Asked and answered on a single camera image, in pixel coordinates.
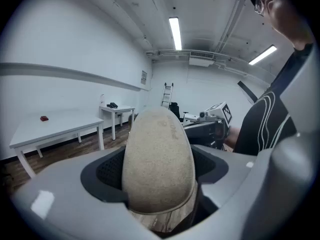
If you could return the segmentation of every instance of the air vent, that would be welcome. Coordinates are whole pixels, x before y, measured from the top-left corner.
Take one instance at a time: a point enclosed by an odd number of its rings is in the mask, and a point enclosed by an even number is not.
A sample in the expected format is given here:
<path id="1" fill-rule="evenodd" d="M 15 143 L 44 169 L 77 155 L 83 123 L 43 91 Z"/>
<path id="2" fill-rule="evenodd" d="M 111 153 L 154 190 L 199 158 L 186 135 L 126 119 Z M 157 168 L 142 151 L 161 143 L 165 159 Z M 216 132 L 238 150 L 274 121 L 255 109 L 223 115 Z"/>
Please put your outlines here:
<path id="1" fill-rule="evenodd" d="M 208 52 L 190 51 L 190 57 L 213 60 L 214 55 L 212 53 L 208 53 Z"/>

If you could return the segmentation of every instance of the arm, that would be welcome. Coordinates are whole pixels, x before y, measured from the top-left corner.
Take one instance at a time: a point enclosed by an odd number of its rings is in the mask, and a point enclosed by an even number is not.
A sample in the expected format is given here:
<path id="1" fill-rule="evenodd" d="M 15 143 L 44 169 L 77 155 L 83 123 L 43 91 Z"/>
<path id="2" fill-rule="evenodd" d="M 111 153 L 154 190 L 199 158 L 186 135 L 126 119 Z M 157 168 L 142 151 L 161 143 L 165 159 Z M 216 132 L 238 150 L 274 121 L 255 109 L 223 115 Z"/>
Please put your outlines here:
<path id="1" fill-rule="evenodd" d="M 228 145 L 230 148 L 234 149 L 237 143 L 239 132 L 240 132 L 240 128 L 230 126 L 229 135 L 224 140 L 224 143 Z"/>

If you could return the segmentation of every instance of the black shirt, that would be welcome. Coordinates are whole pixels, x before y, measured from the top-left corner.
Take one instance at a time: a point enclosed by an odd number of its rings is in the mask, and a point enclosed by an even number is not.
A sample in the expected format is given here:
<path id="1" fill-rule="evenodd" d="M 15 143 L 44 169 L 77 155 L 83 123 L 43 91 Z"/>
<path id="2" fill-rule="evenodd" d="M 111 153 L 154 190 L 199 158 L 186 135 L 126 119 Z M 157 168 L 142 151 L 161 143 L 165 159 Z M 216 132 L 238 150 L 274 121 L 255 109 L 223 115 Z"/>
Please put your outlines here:
<path id="1" fill-rule="evenodd" d="M 294 50 L 270 87 L 244 117 L 233 152 L 257 156 L 261 150 L 273 148 L 277 142 L 297 132 L 280 94 L 295 77 L 311 49 L 312 44 L 307 44 L 303 50 Z"/>

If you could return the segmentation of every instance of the black mesh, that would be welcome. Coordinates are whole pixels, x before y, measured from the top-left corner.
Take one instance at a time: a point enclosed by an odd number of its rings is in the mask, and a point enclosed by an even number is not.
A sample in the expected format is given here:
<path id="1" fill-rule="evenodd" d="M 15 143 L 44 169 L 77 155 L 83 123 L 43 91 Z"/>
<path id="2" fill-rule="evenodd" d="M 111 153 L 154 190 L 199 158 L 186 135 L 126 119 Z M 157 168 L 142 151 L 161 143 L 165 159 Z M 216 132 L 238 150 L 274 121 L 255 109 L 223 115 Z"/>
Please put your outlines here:
<path id="1" fill-rule="evenodd" d="M 195 178 L 198 179 L 200 176 L 207 174 L 216 167 L 216 163 L 211 159 L 204 156 L 202 153 L 192 149 Z"/>
<path id="2" fill-rule="evenodd" d="M 125 153 L 121 152 L 96 168 L 97 178 L 113 188 L 122 189 L 122 168 Z"/>

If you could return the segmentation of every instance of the ceiling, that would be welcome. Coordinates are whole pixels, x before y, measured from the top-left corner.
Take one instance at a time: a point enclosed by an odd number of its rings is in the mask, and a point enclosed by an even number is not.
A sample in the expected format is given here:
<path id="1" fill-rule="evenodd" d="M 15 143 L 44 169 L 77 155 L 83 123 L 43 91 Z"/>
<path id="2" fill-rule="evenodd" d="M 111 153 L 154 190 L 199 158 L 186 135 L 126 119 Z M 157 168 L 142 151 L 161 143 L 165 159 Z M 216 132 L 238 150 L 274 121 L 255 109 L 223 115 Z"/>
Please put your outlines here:
<path id="1" fill-rule="evenodd" d="M 144 51 L 174 51 L 169 17 L 178 17 L 182 49 L 224 54 L 249 62 L 271 45 L 277 51 L 258 62 L 276 76 L 293 47 L 254 12 L 250 0 L 88 0 L 117 21 Z"/>

